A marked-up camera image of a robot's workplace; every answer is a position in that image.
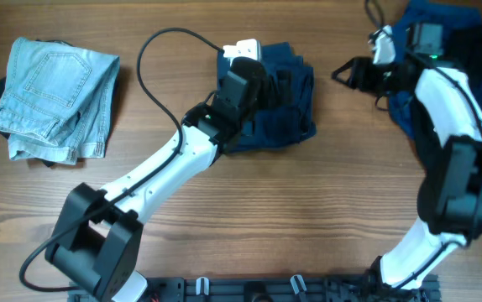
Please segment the dark blue shorts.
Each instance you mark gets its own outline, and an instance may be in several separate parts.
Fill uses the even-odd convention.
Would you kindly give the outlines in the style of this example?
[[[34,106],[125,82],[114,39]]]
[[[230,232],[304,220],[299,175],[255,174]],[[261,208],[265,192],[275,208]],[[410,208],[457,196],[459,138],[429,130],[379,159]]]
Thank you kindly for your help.
[[[233,154],[259,149],[277,149],[301,143],[317,133],[312,120],[314,69],[296,55],[287,42],[261,47],[262,65],[278,65],[293,71],[294,101],[275,110],[257,111],[246,122]]]

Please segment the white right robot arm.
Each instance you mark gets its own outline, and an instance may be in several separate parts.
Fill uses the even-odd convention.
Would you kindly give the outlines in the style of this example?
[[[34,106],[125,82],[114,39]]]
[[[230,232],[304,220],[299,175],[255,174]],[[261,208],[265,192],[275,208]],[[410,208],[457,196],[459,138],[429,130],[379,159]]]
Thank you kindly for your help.
[[[482,234],[482,111],[469,79],[442,60],[443,27],[414,23],[397,61],[398,40],[390,26],[372,33],[371,57],[353,57],[332,73],[341,84],[376,98],[409,91],[417,154],[426,177],[417,195],[418,217],[372,273],[388,291],[421,286],[428,273],[457,248]]]

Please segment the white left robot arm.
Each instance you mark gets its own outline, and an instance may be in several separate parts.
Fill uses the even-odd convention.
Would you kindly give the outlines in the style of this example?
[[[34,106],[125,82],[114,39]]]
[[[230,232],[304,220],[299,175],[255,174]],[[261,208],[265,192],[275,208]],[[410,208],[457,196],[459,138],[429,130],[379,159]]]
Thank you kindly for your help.
[[[291,101],[292,80],[288,70],[232,59],[218,89],[185,114],[156,153],[100,190],[80,184],[70,192],[46,261],[96,301],[138,300],[147,287],[134,270],[144,224],[189,179],[234,149],[259,111]]]

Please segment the blue garment in pile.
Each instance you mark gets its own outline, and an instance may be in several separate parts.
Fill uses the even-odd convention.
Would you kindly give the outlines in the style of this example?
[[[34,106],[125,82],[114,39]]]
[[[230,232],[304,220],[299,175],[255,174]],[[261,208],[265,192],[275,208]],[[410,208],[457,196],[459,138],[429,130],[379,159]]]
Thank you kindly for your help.
[[[410,1],[400,20],[391,27],[395,42],[413,47],[418,30],[423,37],[435,30],[435,41],[442,48],[432,55],[455,62],[469,78],[469,87],[482,110],[482,15],[476,8]]]

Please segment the black garment in pile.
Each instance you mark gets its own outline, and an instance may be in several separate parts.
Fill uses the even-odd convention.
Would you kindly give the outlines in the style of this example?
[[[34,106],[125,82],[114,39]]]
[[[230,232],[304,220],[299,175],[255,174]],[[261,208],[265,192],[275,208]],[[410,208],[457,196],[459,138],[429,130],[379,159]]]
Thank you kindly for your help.
[[[441,24],[434,23],[419,24],[415,32],[409,34],[408,41],[413,43],[416,38],[421,40],[421,47],[427,47],[431,42],[435,44],[430,51],[420,49],[420,55],[433,55],[438,51],[443,55],[443,62],[467,74],[471,91],[482,108],[482,24],[467,25],[463,29],[444,29]],[[434,123],[419,100],[412,103],[411,116],[417,155],[425,168],[431,169],[443,151]]]

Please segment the light blue denim jeans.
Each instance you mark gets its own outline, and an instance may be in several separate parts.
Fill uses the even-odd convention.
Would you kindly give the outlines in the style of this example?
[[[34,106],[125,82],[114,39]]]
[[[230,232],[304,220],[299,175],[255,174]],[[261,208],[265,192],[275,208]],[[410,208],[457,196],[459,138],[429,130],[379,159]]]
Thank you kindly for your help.
[[[16,39],[0,99],[9,158],[74,165],[104,157],[119,71],[116,55]]]

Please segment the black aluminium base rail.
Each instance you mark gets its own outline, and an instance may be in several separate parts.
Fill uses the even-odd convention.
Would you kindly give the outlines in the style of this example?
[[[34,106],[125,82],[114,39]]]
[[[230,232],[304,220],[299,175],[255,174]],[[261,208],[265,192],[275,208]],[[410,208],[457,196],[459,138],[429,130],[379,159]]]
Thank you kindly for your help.
[[[361,294],[358,275],[289,279],[183,279],[150,278],[141,301],[414,301],[441,302],[436,275],[427,276],[419,289],[392,295]]]

